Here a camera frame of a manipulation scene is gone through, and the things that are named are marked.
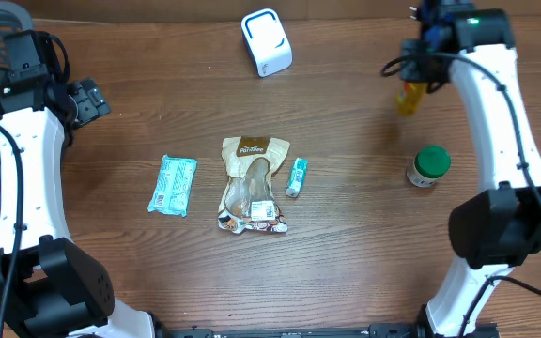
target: white box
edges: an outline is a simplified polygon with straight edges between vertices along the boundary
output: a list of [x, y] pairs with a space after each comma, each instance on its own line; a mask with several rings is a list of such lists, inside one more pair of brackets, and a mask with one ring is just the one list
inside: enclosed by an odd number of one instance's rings
[[261, 77], [291, 65], [291, 46], [277, 13], [261, 9], [241, 20], [243, 40]]

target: wood grain surface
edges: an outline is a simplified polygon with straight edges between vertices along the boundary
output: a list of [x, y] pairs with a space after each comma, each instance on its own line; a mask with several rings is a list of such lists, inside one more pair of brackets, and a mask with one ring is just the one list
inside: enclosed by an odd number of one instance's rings
[[[408, 18], [422, 0], [12, 0], [34, 18], [99, 23], [239, 21], [262, 8], [282, 20]], [[475, 0], [478, 8], [503, 8], [510, 15], [541, 15], [541, 0]]]
[[[518, 71], [541, 151], [541, 17], [513, 20]], [[293, 65], [259, 79], [238, 23], [52, 26], [72, 77], [94, 77], [113, 112], [76, 132], [62, 165], [75, 242], [109, 271], [116, 296], [169, 328], [361, 327], [414, 320], [453, 258], [450, 211], [476, 194], [464, 107], [452, 86], [398, 117], [397, 56], [409, 20], [286, 23]], [[291, 143], [273, 191], [289, 232], [220, 230], [225, 137]], [[407, 163], [445, 146], [450, 172], [411, 186]], [[198, 160], [187, 218], [147, 213], [163, 154]], [[284, 189], [310, 161], [301, 196]], [[541, 287], [541, 253], [514, 276]], [[501, 284], [480, 317], [502, 337], [541, 337], [541, 298]]]

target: plastic food package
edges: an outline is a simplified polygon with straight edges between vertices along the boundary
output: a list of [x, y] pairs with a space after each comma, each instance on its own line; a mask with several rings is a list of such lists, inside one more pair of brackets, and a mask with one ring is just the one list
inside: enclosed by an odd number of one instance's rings
[[271, 177], [289, 142], [270, 137], [231, 137], [223, 141], [229, 181], [218, 206], [218, 226], [235, 234], [245, 229], [284, 233], [286, 219], [274, 202]]
[[156, 190], [147, 211], [186, 217], [196, 167], [196, 160], [175, 159], [164, 155]]

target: wrapped wet wipe packet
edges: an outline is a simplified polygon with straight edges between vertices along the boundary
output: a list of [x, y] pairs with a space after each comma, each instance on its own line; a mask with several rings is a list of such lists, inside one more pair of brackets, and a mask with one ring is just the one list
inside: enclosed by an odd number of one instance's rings
[[156, 190], [147, 211], [158, 211], [165, 215], [187, 216], [189, 194], [192, 190], [193, 174], [197, 161], [176, 159], [168, 155], [162, 158]]

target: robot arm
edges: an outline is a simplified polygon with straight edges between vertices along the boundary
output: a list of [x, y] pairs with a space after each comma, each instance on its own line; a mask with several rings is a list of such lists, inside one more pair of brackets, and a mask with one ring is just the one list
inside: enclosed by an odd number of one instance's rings
[[[61, 158], [72, 141], [72, 130], [108, 114], [110, 108], [93, 80], [66, 84], [68, 64], [62, 73], [53, 40], [33, 31], [4, 38], [11, 70], [8, 82], [0, 85], [0, 126], [21, 150], [25, 225], [19, 263], [10, 267], [18, 173], [8, 139], [0, 133], [0, 299], [2, 277], [8, 269], [16, 270], [4, 319], [23, 338], [163, 337], [165, 328], [155, 317], [114, 298], [105, 268], [70, 239]], [[42, 269], [47, 277], [26, 282], [34, 269]]]
[[[64, 217], [60, 162], [64, 127], [47, 107], [32, 107], [4, 114], [0, 126], [20, 149], [24, 169], [24, 224], [21, 250], [35, 247], [42, 236], [70, 239]], [[0, 250], [10, 254], [14, 244], [16, 214], [16, 164], [8, 140], [0, 133], [1, 201]]]
[[517, 52], [505, 14], [497, 9], [476, 10], [471, 1], [426, 0], [415, 18], [422, 23], [421, 38], [405, 41], [403, 55], [453, 54], [493, 74], [515, 109], [529, 171], [526, 178], [520, 170], [511, 110], [494, 81], [480, 69], [455, 57], [421, 57], [402, 66], [404, 81], [456, 86], [477, 156], [479, 194], [450, 216], [456, 256], [437, 295], [420, 315], [428, 337], [458, 337], [465, 320], [463, 334], [475, 332], [475, 321], [500, 281], [486, 284], [486, 280], [507, 276], [528, 254], [541, 250], [541, 210], [528, 188], [530, 179], [541, 193], [541, 158], [523, 106]]
[[[526, 149], [526, 158], [533, 184], [541, 186], [541, 158], [532, 137], [517, 80], [517, 53], [503, 44], [477, 46], [461, 56], [479, 63], [495, 74], [506, 85], [513, 100]], [[506, 102], [495, 84], [473, 66], [454, 61], [450, 79], [456, 86], [467, 111], [471, 136], [477, 155], [479, 171], [478, 191], [497, 190], [504, 182], [511, 188], [526, 188], [527, 181], [518, 170], [518, 147], [515, 131]], [[472, 269], [467, 261], [455, 257], [438, 291], [427, 304], [427, 318], [431, 329], [444, 337], [455, 337], [475, 295], [489, 276], [506, 276], [513, 270], [508, 264], [485, 265]], [[465, 334], [475, 331], [475, 320], [487, 303], [499, 281], [489, 286], [471, 314]]]

